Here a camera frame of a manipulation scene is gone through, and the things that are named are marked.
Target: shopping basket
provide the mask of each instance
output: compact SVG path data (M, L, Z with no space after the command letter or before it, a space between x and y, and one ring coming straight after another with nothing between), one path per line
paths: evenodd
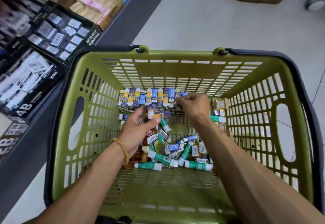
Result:
M319 124L298 70L287 56L227 48L160 51L138 45L92 47L72 61L49 149L47 206L64 194L118 134L118 94L129 87L178 87L210 98L227 97L226 117L234 142L322 211ZM290 113L293 162L284 158L278 138L279 104L285 104ZM81 111L81 118L76 119ZM70 132L73 123L80 124L78 134ZM174 142L195 134L183 115L173 115L169 126ZM100 215L129 216L138 223L226 223L238 218L218 177L185 168L121 169Z

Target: store shelf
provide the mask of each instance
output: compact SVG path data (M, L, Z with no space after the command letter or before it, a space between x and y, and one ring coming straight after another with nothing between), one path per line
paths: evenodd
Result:
M97 45L130 45L160 1L128 0ZM63 81L46 96L32 114L28 130L0 164L0 222L46 163L47 145L62 88Z

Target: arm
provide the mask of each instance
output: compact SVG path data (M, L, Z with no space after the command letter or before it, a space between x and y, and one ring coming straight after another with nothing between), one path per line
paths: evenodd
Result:
M117 136L130 157L138 149L146 132L160 122L158 118L140 124L148 119L141 116L144 111L145 107L141 107L130 115ZM102 203L124 163L122 148L112 143L60 199L33 219L33 223L95 223Z
M271 170L236 145L209 118L206 95L177 100L200 134L244 223L325 223L325 217Z

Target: left hand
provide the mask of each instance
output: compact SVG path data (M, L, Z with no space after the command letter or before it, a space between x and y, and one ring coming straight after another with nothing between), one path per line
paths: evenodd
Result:
M143 113L147 112L146 107L140 107L126 119L122 126L122 130L117 135L117 138L125 145L130 158L138 149L143 141L146 133L160 123L160 118L155 117L148 121L148 117Z

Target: floor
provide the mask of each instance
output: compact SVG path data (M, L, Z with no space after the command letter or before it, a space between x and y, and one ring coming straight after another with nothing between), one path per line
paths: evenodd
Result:
M271 50L287 54L299 68L325 134L325 9L310 13L306 0L278 5L235 0L162 0L134 44L150 49L211 51L219 46ZM278 112L278 133L284 156L295 158L291 122L286 108ZM45 167L8 214L3 224L16 224L44 208Z

